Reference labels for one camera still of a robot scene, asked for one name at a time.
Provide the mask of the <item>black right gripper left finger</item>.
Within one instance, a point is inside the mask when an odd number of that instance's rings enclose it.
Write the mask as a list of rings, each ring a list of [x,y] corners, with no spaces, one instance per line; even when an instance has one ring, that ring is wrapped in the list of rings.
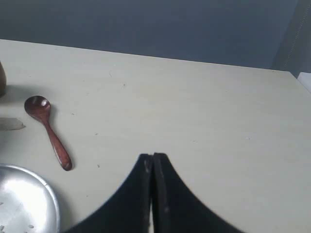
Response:
[[[97,211],[68,233],[147,233],[150,223],[153,158],[138,157],[118,190]]]

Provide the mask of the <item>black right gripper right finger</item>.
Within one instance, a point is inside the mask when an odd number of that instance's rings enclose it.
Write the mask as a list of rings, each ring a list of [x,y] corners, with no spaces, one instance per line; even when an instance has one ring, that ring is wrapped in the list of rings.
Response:
[[[155,233],[240,233],[185,185],[164,153],[153,155],[151,200]]]

